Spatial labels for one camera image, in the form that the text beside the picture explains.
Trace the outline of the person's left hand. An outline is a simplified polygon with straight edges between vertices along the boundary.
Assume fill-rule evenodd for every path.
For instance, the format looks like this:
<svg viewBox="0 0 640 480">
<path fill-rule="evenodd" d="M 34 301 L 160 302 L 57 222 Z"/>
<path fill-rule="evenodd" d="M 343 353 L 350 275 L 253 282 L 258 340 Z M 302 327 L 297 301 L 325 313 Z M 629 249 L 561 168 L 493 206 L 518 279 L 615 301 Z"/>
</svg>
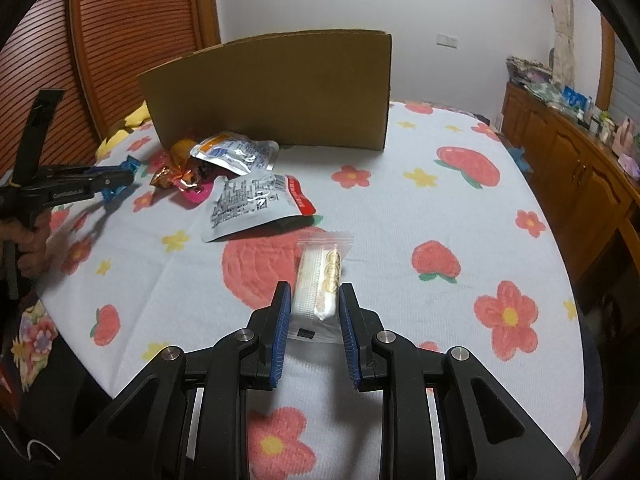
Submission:
<svg viewBox="0 0 640 480">
<path fill-rule="evenodd" d="M 25 228 L 17 220 L 1 221 L 1 241 L 17 244 L 22 254 L 17 259 L 17 269 L 24 278 L 36 278 L 49 265 L 47 258 L 47 242 L 51 234 L 51 211 L 45 209 L 35 218 L 32 229 Z"/>
</svg>

